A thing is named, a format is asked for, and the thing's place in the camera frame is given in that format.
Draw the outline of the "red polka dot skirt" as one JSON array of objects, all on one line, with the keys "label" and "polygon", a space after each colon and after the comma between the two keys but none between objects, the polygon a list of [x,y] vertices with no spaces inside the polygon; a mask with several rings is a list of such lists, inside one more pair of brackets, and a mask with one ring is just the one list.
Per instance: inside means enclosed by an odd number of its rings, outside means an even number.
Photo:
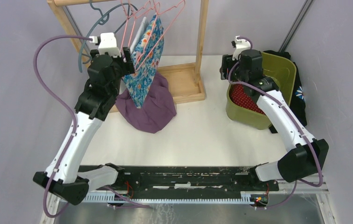
[{"label": "red polka dot skirt", "polygon": [[229,97],[231,101],[244,109],[248,109],[259,114],[265,114],[255,102],[244,92],[244,86],[242,84],[234,84],[231,86],[229,91]]}]

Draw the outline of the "blue floral garment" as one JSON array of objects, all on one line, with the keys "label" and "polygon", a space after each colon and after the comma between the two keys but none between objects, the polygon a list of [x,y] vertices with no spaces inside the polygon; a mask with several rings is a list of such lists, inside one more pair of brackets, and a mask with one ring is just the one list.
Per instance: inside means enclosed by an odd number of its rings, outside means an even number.
[{"label": "blue floral garment", "polygon": [[123,77],[123,82],[137,108],[143,106],[157,72],[160,58],[155,62],[152,61],[148,67],[142,67],[140,71],[135,69],[135,73]]}]

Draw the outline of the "white garment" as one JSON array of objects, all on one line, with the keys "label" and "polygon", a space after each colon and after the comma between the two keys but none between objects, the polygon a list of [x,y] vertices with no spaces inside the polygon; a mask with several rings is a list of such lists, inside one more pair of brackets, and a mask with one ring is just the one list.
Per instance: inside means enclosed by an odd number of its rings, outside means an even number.
[{"label": "white garment", "polygon": [[142,39],[142,36],[143,36],[144,32],[146,31],[147,27],[148,27],[147,17],[143,17],[143,20],[138,28],[138,31],[136,32],[136,35],[132,41],[132,44],[130,45],[130,51],[134,51],[137,44]]}]

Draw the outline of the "purple garment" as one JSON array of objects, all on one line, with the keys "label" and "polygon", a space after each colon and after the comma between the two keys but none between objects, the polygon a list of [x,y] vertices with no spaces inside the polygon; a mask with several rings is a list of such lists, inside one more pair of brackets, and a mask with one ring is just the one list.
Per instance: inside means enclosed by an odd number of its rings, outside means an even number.
[{"label": "purple garment", "polygon": [[177,115],[168,81],[159,72],[141,108],[135,106],[128,90],[118,95],[115,106],[130,125],[147,133],[157,133]]}]

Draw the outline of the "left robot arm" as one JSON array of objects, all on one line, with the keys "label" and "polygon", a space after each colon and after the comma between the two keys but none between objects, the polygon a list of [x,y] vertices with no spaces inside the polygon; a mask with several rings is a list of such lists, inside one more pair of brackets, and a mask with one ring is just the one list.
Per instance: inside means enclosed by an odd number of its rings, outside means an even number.
[{"label": "left robot arm", "polygon": [[124,187],[121,167],[107,163],[85,170],[81,161],[95,133],[105,121],[119,95],[123,76],[134,73],[131,52],[123,48],[123,56],[90,52],[89,79],[75,105],[72,123],[59,152],[45,171],[36,172],[33,181],[72,205],[80,204],[86,195],[103,186],[118,190]]}]

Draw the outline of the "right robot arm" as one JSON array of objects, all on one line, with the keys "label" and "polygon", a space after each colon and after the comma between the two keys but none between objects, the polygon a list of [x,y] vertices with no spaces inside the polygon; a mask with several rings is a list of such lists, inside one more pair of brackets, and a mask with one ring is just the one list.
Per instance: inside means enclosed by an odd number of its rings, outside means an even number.
[{"label": "right robot arm", "polygon": [[245,49],[237,55],[223,55],[222,80],[241,84],[245,93],[269,118],[281,135],[286,154],[278,161],[257,165],[249,170],[248,185],[261,190],[267,181],[301,181],[313,187],[323,185],[322,168],[329,150],[325,139],[315,138],[287,105],[280,87],[263,71],[263,55]]}]

